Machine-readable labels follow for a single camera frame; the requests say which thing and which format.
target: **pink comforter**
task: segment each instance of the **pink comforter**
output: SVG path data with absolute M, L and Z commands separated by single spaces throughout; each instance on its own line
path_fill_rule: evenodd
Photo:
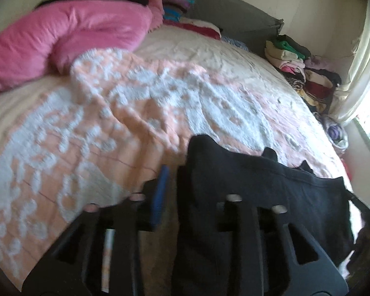
M 94 48 L 135 50 L 163 21 L 162 0 L 68 0 L 38 8 L 0 34 L 0 92 L 52 70 L 66 73 Z

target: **bed sheet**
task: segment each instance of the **bed sheet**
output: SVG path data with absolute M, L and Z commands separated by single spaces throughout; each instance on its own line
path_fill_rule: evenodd
M 271 110 L 271 117 L 279 116 L 279 119 L 270 119 L 269 123 L 274 125 L 282 141 L 280 148 L 274 148 L 280 162 L 294 167 L 305 159 L 317 176 L 343 176 L 350 188 L 345 170 L 322 127 L 296 92 L 267 61 L 225 42 L 166 26 L 150 33 L 135 53 L 151 61 L 171 59 L 192 62 L 210 72 L 220 73 L 226 79 L 241 81 L 254 94 L 262 94 L 263 97 L 257 99 L 262 107 Z M 56 98 L 52 101 L 49 99 L 50 91 L 63 90 L 60 87 L 67 88 L 68 84 L 68 77 L 46 77 L 0 96 L 0 150 L 5 141 L 11 139 L 13 125 L 18 119 L 26 119 L 28 110 L 41 104 L 48 103 L 51 107 L 57 105 L 54 101 Z M 298 126 L 296 135 L 286 130 L 291 124 Z M 299 137 L 303 137 L 302 141 L 297 141 Z M 261 149 L 252 153 L 260 154 Z M 148 159 L 146 152 L 142 156 Z M 173 171 L 178 161 L 166 163 Z M 125 197 L 126 192 L 137 190 L 140 180 L 153 178 L 155 173 L 156 170 L 151 169 L 138 175 L 138 183 L 127 184 L 125 192 L 120 196 Z M 43 192 L 39 193 L 38 199 L 31 200 L 28 196 L 28 200 L 25 200 L 23 193 L 31 191 L 34 185 L 38 185 L 38 181 L 43 179 L 30 178 L 24 181 L 20 191 L 14 192 L 15 196 L 0 191 L 0 266 L 18 288 L 44 251 L 75 215 L 74 212 L 67 215 L 62 213 L 56 203 L 59 199 L 56 193 Z M 178 224 L 174 191 L 169 195 L 163 224 L 158 232 L 141 235 L 143 275 L 148 295 L 170 293 L 170 272 L 175 256 Z M 356 233 L 360 229 L 360 216 L 352 205 L 351 214 L 353 231 Z

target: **bed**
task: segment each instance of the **bed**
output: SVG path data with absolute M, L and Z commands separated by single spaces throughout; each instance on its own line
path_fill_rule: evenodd
M 317 176 L 342 176 L 350 189 L 323 128 L 285 79 L 257 55 L 266 37 L 278 33 L 280 21 L 239 0 L 207 1 L 210 4 L 201 4 L 206 9 L 196 9 L 191 16 L 224 28 L 254 52 L 163 25 L 146 36 L 134 55 L 117 49 L 92 50 L 75 61 L 72 77 L 48 75 L 0 95 L 0 267 L 18 289 L 84 204 L 117 203 L 154 178 L 163 163 L 174 174 L 184 161 L 192 133 L 209 133 L 226 148 L 252 155 L 260 155 L 269 146 L 282 164 L 296 167 L 307 160 Z M 227 12 L 214 13 L 217 4 L 224 4 Z M 239 5 L 237 20 L 229 18 L 228 10 L 238 10 Z M 96 58 L 111 59 L 118 71 L 92 73 Z M 243 119 L 250 120 L 243 122 L 246 131 L 252 130 L 252 137 L 249 132 L 232 134 L 219 121 L 211 128 L 202 124 L 179 127 L 184 117 L 191 120 L 186 108 L 173 113 L 128 88 L 107 94 L 124 105 L 114 114 L 100 98 L 87 99 L 85 95 L 96 95 L 95 75 L 113 82 L 124 76 L 117 74 L 120 70 L 131 76 L 131 81 L 171 83 L 179 79 L 199 85 L 200 79 L 208 76 L 214 92 L 218 90 L 214 86 L 222 84 L 245 90 L 254 113 L 245 113 Z M 80 82 L 79 77 L 88 74 L 87 83 Z M 156 103 L 166 98 L 156 98 Z M 219 115 L 224 109 L 211 109 L 208 114 Z M 113 116 L 120 123 L 113 122 Z M 360 214 L 353 205 L 350 209 L 356 234 L 361 227 Z M 171 191 L 158 233 L 142 235 L 147 295 L 170 293 L 176 228 L 175 193 Z

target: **white wall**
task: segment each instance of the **white wall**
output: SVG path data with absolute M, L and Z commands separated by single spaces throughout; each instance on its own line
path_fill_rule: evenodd
M 354 193 L 370 206 L 370 150 L 354 121 L 346 126 L 349 147 L 343 156 L 352 174 Z
M 354 12 L 351 19 L 343 18 L 343 24 L 337 26 L 340 15 L 347 0 L 244 0 L 253 6 L 265 11 L 277 19 L 284 19 L 285 26 L 282 33 L 290 35 L 298 43 L 305 45 L 313 54 L 325 55 L 335 29 L 352 26 L 363 28 L 362 14 Z M 334 47 L 341 48 L 343 44 L 351 44 L 353 36 L 344 34 L 340 43 Z

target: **fleece blanket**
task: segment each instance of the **fleece blanket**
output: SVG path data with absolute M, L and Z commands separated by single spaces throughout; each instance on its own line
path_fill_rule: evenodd
M 92 48 L 135 50 L 163 21 L 162 0 L 66 0 L 26 15 L 0 33 L 0 92 L 70 65 Z
M 20 288 L 85 204 L 118 203 L 162 164 L 174 174 L 193 134 L 252 155 L 271 147 L 281 163 L 307 160 L 317 176 L 344 174 L 323 129 L 310 132 L 314 118 L 299 119 L 295 107 L 193 63 L 88 51 L 74 62 L 71 84 L 47 92 L 0 149 L 1 268 Z M 175 219 L 143 249 L 146 290 L 158 286 L 156 295 L 169 295 Z

